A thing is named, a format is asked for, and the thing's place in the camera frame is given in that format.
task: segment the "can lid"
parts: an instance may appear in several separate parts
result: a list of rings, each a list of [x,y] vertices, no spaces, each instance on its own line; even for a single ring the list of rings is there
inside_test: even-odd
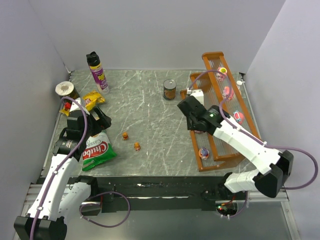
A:
[[[63,81],[60,82],[57,86],[55,86],[55,92],[59,96],[68,96],[73,92],[75,89],[75,86],[70,81]]]
[[[175,80],[172,80],[172,79],[167,79],[163,82],[163,86],[166,88],[166,89],[174,89],[177,84],[176,84],[176,81]]]
[[[86,55],[86,62],[88,63],[89,66],[95,67],[100,64],[100,58],[96,54],[96,52],[93,51],[90,54]]]

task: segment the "yellow chip bag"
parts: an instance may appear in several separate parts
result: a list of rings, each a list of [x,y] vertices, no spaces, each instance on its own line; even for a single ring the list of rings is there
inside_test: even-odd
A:
[[[97,91],[89,92],[88,94],[83,96],[85,108],[90,112],[97,104],[104,103],[105,98]],[[62,114],[69,116],[70,105],[66,104],[59,111]]]

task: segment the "orange toy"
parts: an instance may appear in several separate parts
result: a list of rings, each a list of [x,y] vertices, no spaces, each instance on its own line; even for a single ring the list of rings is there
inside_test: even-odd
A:
[[[122,133],[122,137],[123,137],[123,140],[128,140],[128,133],[125,131],[124,133]]]
[[[139,151],[140,148],[141,148],[140,144],[137,141],[134,143],[134,148],[135,148],[136,151]]]

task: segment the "spray can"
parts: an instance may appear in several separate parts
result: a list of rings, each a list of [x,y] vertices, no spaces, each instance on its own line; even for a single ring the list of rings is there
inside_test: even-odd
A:
[[[102,68],[99,56],[95,51],[86,55],[86,61],[89,65],[96,87],[101,94],[107,94],[109,92],[109,85]]]

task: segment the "gray marble surface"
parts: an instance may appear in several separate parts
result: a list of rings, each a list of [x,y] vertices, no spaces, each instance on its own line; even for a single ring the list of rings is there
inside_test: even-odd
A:
[[[86,172],[82,171],[81,160],[72,176],[223,176],[231,171],[252,170],[251,163],[244,160],[235,168],[198,171],[186,118],[177,107],[182,100],[180,91],[190,84],[189,76],[193,72],[199,71],[105,71],[110,92],[104,96],[106,103],[99,107],[112,119],[112,126],[106,132],[117,157]],[[234,77],[240,79],[239,74],[234,74]],[[177,84],[176,97],[171,101],[163,98],[166,79],[173,79]],[[89,70],[73,72],[70,80],[81,96],[97,90]],[[240,90],[248,104],[243,87]],[[53,144],[66,127],[66,119],[65,115],[58,118]],[[122,138],[123,132],[129,135],[127,141]],[[140,151],[135,151],[135,142],[140,143]],[[41,173],[43,176],[48,174],[53,144]]]

